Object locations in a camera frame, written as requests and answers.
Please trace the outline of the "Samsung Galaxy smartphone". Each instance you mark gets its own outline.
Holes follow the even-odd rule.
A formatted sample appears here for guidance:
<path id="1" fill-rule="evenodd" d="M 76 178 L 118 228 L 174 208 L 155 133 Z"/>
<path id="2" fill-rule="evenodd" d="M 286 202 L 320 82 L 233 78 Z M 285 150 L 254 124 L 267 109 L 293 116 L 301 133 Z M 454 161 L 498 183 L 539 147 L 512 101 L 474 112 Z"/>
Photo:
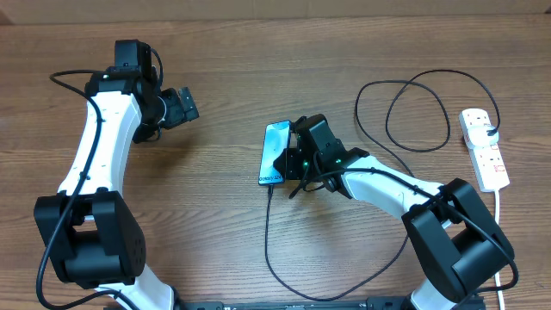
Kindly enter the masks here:
<path id="1" fill-rule="evenodd" d="M 269 186 L 285 181 L 290 129 L 289 120 L 270 123 L 266 126 L 258 174 L 259 185 Z"/>

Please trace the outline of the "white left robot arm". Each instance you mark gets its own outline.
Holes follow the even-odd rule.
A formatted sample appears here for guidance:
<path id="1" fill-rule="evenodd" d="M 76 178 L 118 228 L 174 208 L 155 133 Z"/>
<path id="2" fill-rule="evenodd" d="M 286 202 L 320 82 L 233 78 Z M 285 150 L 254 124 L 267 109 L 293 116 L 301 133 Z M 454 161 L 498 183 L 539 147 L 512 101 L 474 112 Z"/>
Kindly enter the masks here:
<path id="1" fill-rule="evenodd" d="M 84 97 L 87 120 L 72 166 L 55 195 L 42 196 L 34 219 L 45 244 L 35 280 L 39 303 L 46 267 L 61 282 L 90 290 L 66 303 L 74 308 L 108 296 L 123 309 L 183 309 L 177 290 L 146 263 L 145 235 L 124 201 L 122 188 L 132 143 L 198 118 L 188 88 L 162 90 L 163 74 L 152 65 L 89 70 L 80 90 L 51 75 L 57 85 Z"/>

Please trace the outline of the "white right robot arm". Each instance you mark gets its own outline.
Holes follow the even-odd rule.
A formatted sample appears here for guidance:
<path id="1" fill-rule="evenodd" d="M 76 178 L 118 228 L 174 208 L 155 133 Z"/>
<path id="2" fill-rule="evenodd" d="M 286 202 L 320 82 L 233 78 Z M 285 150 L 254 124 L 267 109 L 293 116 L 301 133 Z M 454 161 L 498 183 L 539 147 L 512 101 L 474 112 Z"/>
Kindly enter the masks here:
<path id="1" fill-rule="evenodd" d="M 467 182 L 431 183 L 390 169 L 361 149 L 314 151 L 286 148 L 262 158 L 261 184 L 321 182 L 331 192 L 368 202 L 401 220 L 426 276 L 404 300 L 404 309 L 459 309 L 483 292 L 505 266 L 519 278 L 511 243 Z"/>

